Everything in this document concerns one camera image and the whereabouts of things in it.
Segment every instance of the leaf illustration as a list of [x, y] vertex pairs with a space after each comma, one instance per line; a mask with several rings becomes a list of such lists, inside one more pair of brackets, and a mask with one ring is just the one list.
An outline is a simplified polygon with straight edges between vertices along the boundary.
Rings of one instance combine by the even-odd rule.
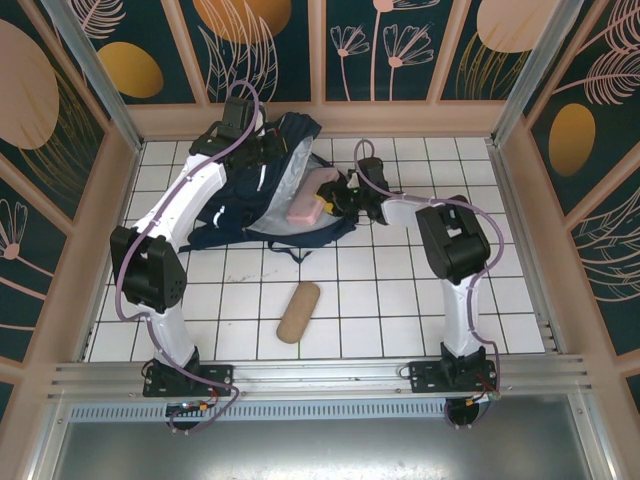
[[[267, 23], [254, 15], [247, 2], [245, 17], [230, 0], [220, 0], [217, 8], [210, 0], [202, 5], [208, 24], [219, 34], [209, 35], [200, 28], [209, 52], [206, 85], [212, 100], [223, 101], [229, 85], [242, 78], [254, 86], [261, 100], [270, 101], [278, 85], [278, 57]], [[246, 98], [249, 91], [243, 87], [234, 94]]]
[[640, 44], [640, 0], [617, 0], [604, 35], [618, 53], [636, 50]]
[[553, 95], [578, 85], [584, 85], [591, 103], [622, 105], [622, 99], [633, 95], [640, 86], [640, 50], [624, 53], [611, 50], [600, 55], [584, 80], [563, 85], [555, 89]]
[[633, 222], [640, 215], [640, 189], [615, 209], [585, 218], [580, 222], [578, 234], [574, 236], [578, 249], [592, 247], [597, 241], [609, 238], [625, 223]]
[[122, 0], [70, 0], [71, 8], [89, 38], [104, 40], [125, 17]]
[[640, 188], [609, 212], [583, 220], [574, 241], [598, 300], [640, 296]]
[[224, 100], [224, 92], [228, 86], [229, 73], [224, 59], [220, 55], [220, 42], [217, 36], [211, 38], [202, 27], [198, 27], [209, 53], [209, 72], [207, 73], [207, 91], [211, 94], [214, 102]]

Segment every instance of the metal mounting plate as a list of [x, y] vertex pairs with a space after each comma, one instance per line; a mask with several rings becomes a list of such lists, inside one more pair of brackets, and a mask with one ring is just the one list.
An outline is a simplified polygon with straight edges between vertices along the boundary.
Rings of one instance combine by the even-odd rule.
[[[233, 383], [233, 366], [232, 365], [202, 365], [199, 375], [212, 382], [217, 383]], [[211, 387], [203, 383], [196, 382], [192, 388], [179, 387], [169, 388], [161, 381], [159, 370], [153, 365], [147, 368], [144, 379], [144, 389], [142, 396], [147, 398], [170, 398], [170, 397], [209, 397], [211, 396]], [[231, 390], [226, 388], [215, 388], [219, 397], [228, 397]]]
[[[480, 372], [487, 383], [494, 388], [496, 386], [495, 371], [495, 364], [487, 360]], [[439, 361], [409, 363], [409, 377], [413, 393], [480, 392], [483, 389], [482, 382], [475, 375], [461, 376], [456, 385], [449, 385]]]

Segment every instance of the flower illustration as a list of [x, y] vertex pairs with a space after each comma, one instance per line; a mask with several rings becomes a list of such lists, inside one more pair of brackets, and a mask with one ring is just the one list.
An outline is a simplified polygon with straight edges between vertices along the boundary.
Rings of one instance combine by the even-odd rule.
[[0, 200], [0, 258], [5, 260], [18, 258], [28, 213], [27, 207], [16, 202], [12, 215], [9, 202], [4, 198]]
[[376, 49], [378, 47], [378, 31], [380, 30], [380, 16], [383, 13], [394, 10], [419, 10], [421, 8], [434, 7], [440, 0], [373, 0], [373, 7], [376, 12], [376, 23], [373, 27], [373, 43], [371, 48], [371, 73], [370, 90], [371, 101], [376, 99]]
[[344, 58], [349, 55], [358, 55], [369, 51], [369, 42], [366, 42], [366, 36], [362, 31], [362, 25], [359, 27], [346, 27], [344, 32], [340, 27], [333, 27], [330, 30], [331, 40], [340, 56], [340, 67], [342, 68], [342, 84], [344, 85], [344, 93], [347, 100], [351, 101], [349, 89], [347, 88], [347, 76], [344, 71]]
[[389, 100], [393, 100], [393, 74], [396, 68], [409, 65], [419, 65], [433, 60], [433, 49], [428, 48], [431, 38], [428, 26], [405, 27], [398, 37], [398, 25], [386, 27], [383, 30], [384, 48], [389, 58], [391, 79], [389, 81]]
[[419, 8], [433, 7], [440, 3], [440, 0], [418, 0], [411, 2], [409, 0], [373, 0], [373, 6], [381, 13], [391, 12], [392, 10], [418, 10]]
[[[12, 212], [9, 202], [4, 198], [0, 199], [0, 259], [9, 261], [18, 260], [37, 272], [47, 275], [48, 277], [53, 277], [51, 272], [34, 265], [20, 256], [20, 243], [22, 242], [22, 237], [24, 236], [24, 231], [27, 226], [28, 214], [29, 211], [27, 207], [20, 202], [16, 202]], [[3, 277], [0, 277], [0, 283], [40, 300], [46, 298], [46, 296], [41, 293], [18, 285]]]

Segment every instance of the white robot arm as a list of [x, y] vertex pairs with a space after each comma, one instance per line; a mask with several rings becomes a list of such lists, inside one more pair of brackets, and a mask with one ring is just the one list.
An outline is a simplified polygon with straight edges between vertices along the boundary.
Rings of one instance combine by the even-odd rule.
[[[158, 204], [134, 225], [134, 228], [142, 232], [150, 222], [154, 222], [155, 225], [147, 237], [158, 238], [162, 236], [177, 252], [191, 231], [202, 207], [227, 181], [224, 166], [218, 163], [211, 163], [193, 177], [189, 177], [191, 171], [208, 159], [208, 156], [201, 154], [189, 156], [177, 180], [169, 187]], [[172, 199], [160, 220], [154, 221], [153, 217], [159, 206], [185, 177], [190, 178], [189, 182]], [[163, 313], [159, 313], [142, 303], [136, 305], [136, 308], [151, 317], [152, 328], [160, 345], [176, 363], [184, 367], [191, 360], [195, 346], [187, 332], [180, 303], [167, 308]], [[167, 364], [164, 356], [157, 350], [154, 357], [159, 362]]]

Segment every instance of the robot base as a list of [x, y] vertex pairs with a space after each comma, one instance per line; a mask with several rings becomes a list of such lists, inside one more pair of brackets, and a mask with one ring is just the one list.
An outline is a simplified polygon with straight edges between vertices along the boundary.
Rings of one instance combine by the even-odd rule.
[[482, 391], [482, 377], [496, 387], [496, 366], [487, 360], [484, 347], [465, 357], [454, 357], [440, 344], [442, 359], [409, 363], [409, 380], [413, 393], [447, 393]]
[[[233, 383], [233, 365], [200, 365], [198, 350], [185, 370], [212, 382]], [[147, 368], [144, 375], [144, 397], [210, 397], [211, 387], [185, 377], [172, 367], [160, 363], [156, 359]], [[219, 397], [231, 396], [231, 390], [215, 387]]]

